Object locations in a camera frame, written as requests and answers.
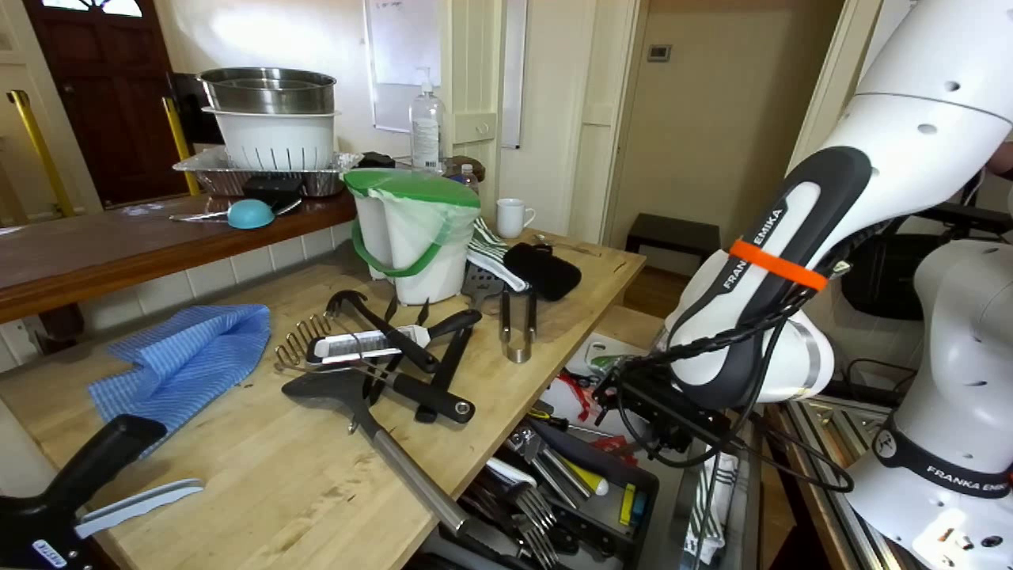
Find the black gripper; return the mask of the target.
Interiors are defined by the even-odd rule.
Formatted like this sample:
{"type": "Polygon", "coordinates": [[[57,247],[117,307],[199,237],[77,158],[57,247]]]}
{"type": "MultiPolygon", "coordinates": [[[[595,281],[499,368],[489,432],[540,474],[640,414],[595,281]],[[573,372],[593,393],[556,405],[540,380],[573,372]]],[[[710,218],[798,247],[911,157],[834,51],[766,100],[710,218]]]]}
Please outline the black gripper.
{"type": "Polygon", "coordinates": [[[691,401],[664,374],[657,358],[624,358],[597,385],[597,401],[619,414],[649,456],[686,452],[693,443],[711,456],[734,436],[734,420],[691,401]]]}

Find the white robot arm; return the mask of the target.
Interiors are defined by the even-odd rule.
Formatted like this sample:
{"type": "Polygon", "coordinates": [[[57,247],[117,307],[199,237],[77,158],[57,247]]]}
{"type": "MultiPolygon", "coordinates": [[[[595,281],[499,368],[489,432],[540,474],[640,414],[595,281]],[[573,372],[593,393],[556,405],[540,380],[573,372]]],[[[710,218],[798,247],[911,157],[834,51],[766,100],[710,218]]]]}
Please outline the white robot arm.
{"type": "MultiPolygon", "coordinates": [[[[1013,134],[1013,0],[911,0],[838,123],[753,230],[715,250],[657,349],[617,363],[602,401],[653,452],[711,449],[762,401],[829,386],[805,313],[859,245],[952,200],[1013,134]]],[[[928,570],[1013,570],[1013,247],[957,237],[915,269],[922,363],[870,449],[841,471],[852,512],[928,570]]]]}

